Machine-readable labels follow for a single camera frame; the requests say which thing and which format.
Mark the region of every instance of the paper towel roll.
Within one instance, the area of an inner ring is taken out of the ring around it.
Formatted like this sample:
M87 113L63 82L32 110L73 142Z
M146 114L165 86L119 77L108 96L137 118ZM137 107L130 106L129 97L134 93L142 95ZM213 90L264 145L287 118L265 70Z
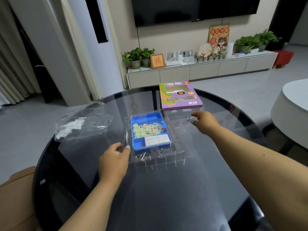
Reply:
M226 58L231 58L232 57L233 46L234 46L234 43L228 43L227 44Z

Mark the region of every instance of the blue plastic box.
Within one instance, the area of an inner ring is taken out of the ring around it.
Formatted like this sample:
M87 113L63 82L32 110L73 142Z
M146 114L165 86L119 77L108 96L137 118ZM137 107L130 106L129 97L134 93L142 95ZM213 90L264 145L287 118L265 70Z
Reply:
M134 132L133 132L133 125L134 124L138 124L139 125L143 125L143 124L153 124L153 123L158 123L158 124L162 124L162 126L166 129L165 132L160 133L156 136L159 135L164 135L167 134L169 139L170 139L170 143L164 143L161 145L152 145L152 146L145 146L145 139L144 137L141 138L137 138L135 139L134 137ZM149 150L150 148L153 147L169 147L171 145L172 139L171 139L171 134L165 124L165 121L163 119L163 116L161 114L161 112L152 112L152 113L145 113L145 114L141 114L141 115L134 115L131 116L131 128L132 128L132 146L134 149L134 153L136 155L139 155L141 153L146 152L147 150Z

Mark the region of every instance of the purple box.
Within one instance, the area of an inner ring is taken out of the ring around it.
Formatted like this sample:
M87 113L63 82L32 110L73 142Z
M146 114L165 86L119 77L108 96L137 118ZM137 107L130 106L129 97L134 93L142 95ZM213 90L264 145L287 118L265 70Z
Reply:
M160 83L159 90L163 110L193 109L203 106L189 81Z

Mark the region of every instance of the red ottoman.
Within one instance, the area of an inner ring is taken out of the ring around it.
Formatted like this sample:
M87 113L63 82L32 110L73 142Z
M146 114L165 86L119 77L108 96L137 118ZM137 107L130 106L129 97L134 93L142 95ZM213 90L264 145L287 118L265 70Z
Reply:
M285 50L275 50L278 53L273 67L276 66L285 66L290 62L293 57L294 52L285 51Z

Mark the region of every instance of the white coffee table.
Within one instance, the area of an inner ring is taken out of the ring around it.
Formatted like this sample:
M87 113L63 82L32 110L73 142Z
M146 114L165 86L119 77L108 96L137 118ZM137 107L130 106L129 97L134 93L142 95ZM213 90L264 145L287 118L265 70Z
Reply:
M283 86L272 108L271 119L289 139L280 153L286 155L294 144L308 149L308 79Z

